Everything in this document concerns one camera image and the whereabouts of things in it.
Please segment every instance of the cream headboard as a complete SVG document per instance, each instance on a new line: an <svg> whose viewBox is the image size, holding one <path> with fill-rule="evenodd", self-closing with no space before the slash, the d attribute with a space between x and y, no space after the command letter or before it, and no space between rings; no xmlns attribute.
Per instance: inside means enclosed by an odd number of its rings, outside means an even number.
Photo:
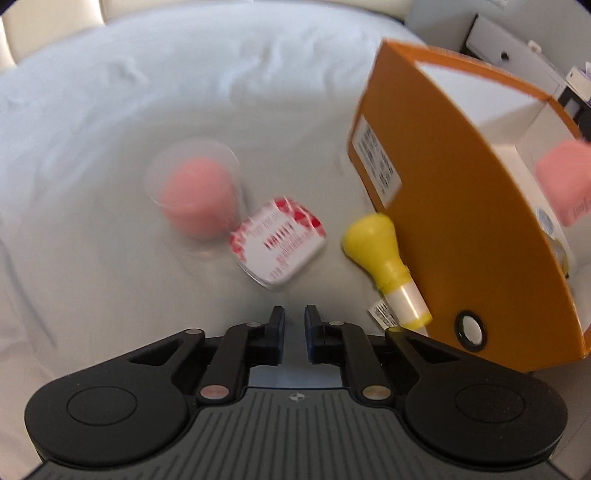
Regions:
<svg viewBox="0 0 591 480"><path fill-rule="evenodd" d="M0 19L0 73L68 35L136 10L191 0L17 0ZM333 0L406 19L413 0Z"/></svg>

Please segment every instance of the yellow cap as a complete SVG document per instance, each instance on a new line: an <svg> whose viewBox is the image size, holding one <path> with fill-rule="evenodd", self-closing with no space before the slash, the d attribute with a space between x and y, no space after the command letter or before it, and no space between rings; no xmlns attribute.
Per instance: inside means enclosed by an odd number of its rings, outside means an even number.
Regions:
<svg viewBox="0 0 591 480"><path fill-rule="evenodd" d="M383 213L367 215L351 225L343 236L343 250L370 273L384 295L412 280L398 253L394 224Z"/></svg>

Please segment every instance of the red and white package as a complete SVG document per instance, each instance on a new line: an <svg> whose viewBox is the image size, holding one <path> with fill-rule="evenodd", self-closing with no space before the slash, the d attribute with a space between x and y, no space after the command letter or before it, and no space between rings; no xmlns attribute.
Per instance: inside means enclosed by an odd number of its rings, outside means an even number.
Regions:
<svg viewBox="0 0 591 480"><path fill-rule="evenodd" d="M299 203L276 198L230 236L242 268L264 287L288 281L326 242L322 223Z"/></svg>

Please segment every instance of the white wall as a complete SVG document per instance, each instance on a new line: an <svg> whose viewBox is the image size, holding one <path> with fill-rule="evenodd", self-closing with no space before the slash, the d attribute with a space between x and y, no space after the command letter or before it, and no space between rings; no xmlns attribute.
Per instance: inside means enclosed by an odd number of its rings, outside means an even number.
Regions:
<svg viewBox="0 0 591 480"><path fill-rule="evenodd" d="M459 50L481 13L523 40L535 40L566 74L591 61L591 14L575 0L414 0L407 26L427 43Z"/></svg>

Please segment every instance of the silver screw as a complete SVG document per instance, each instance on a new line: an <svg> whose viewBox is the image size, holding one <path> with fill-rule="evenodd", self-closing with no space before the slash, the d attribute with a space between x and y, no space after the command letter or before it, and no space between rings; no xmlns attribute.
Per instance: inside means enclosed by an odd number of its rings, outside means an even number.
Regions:
<svg viewBox="0 0 591 480"><path fill-rule="evenodd" d="M199 394L208 400L221 400L230 394L230 390L223 385L208 385L203 387Z"/></svg>
<svg viewBox="0 0 591 480"><path fill-rule="evenodd" d="M362 394L368 400L386 400L392 391L383 385L370 385L363 389Z"/></svg>

